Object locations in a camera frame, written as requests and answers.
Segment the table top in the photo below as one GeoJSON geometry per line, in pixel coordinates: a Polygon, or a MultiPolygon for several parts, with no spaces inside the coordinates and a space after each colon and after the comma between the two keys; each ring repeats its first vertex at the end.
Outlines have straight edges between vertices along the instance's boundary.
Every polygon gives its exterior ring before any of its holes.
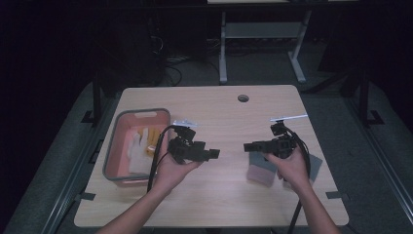
{"type": "MultiPolygon", "coordinates": [[[[293,86],[217,86],[176,88],[132,88],[124,90],[94,170],[86,188],[95,194],[82,200],[75,217],[78,226],[103,226],[121,214],[146,186],[119,187],[102,173],[116,116],[125,110],[165,108],[171,121],[195,122],[194,140],[206,142],[206,149],[220,149],[218,159],[203,163],[168,195],[145,226],[159,227],[243,227],[287,226],[298,202],[296,194],[275,179],[271,187],[246,179],[248,153],[244,143],[269,140],[274,136],[270,118],[306,113],[293,86]],[[248,102],[240,102],[247,95],[248,102]]],[[[349,217],[341,199],[328,199],[337,191],[331,172],[308,117],[284,121],[308,145],[311,154],[323,161],[314,188],[337,225],[349,217]]],[[[307,225],[301,212],[297,225],[307,225]]]]}

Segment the translucent storage bin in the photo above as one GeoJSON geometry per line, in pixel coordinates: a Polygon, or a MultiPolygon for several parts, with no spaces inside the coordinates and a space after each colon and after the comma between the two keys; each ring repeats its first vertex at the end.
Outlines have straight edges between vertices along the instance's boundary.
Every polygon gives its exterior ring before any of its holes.
{"type": "MultiPolygon", "coordinates": [[[[128,110],[120,113],[115,122],[103,165],[104,176],[118,185],[146,182],[149,175],[131,174],[128,148],[134,133],[144,128],[156,128],[161,133],[170,125],[170,114],[166,109],[128,110]]],[[[167,152],[169,135],[166,134],[160,155],[167,152]]]]}

